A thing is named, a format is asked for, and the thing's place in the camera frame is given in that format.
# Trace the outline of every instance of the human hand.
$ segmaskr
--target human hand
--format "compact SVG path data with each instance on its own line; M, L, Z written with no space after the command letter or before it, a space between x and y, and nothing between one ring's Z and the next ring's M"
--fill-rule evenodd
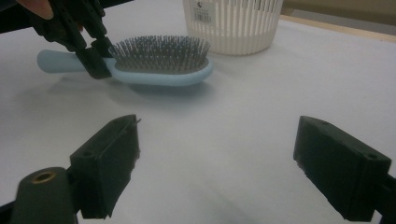
M17 2L45 20L53 18L49 0L17 0Z

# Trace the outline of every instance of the basket label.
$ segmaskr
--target basket label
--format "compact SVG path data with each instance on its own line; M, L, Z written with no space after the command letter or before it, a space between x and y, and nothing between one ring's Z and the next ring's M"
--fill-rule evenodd
M191 0L190 6L191 16L194 21L209 25L215 24L215 3Z

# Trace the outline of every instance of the white tablecloth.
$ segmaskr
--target white tablecloth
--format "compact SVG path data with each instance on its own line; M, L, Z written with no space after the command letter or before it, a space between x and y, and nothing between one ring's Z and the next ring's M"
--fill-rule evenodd
M187 34L181 0L106 13L114 43ZM211 77L184 88L45 74L35 63L42 49L64 47L32 28L0 35L0 204L15 199L26 175L68 167L71 153L127 114L142 119L132 181L113 218L80 223L348 223L292 158L301 115L396 160L395 43L280 21L271 48L209 54Z

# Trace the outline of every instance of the white plastic basket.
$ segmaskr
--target white plastic basket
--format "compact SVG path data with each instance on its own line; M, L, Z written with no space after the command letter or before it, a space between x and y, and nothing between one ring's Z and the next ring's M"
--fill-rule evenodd
M274 40L283 0L183 0L187 31L210 51L247 55Z

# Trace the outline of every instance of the light blue hairbrush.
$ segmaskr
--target light blue hairbrush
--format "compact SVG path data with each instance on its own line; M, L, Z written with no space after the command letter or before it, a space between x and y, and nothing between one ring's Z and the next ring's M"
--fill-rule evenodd
M104 58L115 79L134 84L188 86L199 83L213 71L206 55L209 44L188 36L139 36L121 41ZM84 66L73 53L42 50L39 67L47 73L83 72Z

